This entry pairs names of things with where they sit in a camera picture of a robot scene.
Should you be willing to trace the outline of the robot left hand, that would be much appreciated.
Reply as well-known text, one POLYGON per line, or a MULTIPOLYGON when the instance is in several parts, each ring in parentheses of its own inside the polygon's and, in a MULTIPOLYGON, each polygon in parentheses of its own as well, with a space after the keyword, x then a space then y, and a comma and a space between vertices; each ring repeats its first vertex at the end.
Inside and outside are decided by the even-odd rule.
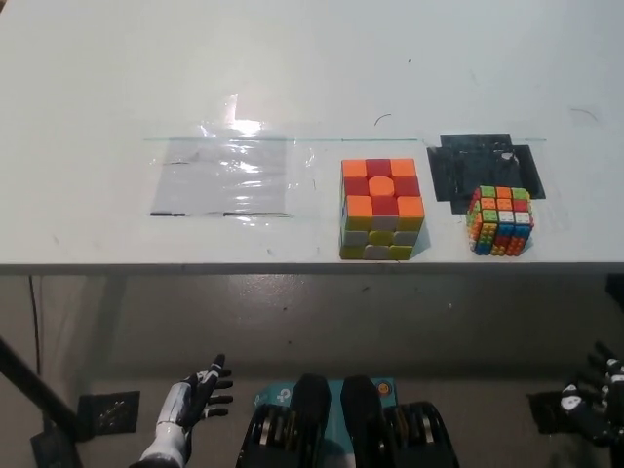
POLYGON ((155 426, 154 440, 136 468, 184 468, 192 454, 194 427, 210 417, 228 414, 224 405, 231 404, 230 395, 216 395, 215 390, 228 389, 231 371, 224 367, 225 355, 217 354, 206 370, 199 370, 174 384, 161 407, 155 426))

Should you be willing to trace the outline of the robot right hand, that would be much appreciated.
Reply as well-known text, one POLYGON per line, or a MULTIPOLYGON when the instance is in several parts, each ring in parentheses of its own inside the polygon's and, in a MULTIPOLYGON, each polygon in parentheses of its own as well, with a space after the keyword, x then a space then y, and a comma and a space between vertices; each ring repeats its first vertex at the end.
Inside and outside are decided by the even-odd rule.
POLYGON ((561 392, 572 431, 597 447, 623 446, 623 360, 601 341, 587 355, 594 373, 580 372, 561 392))

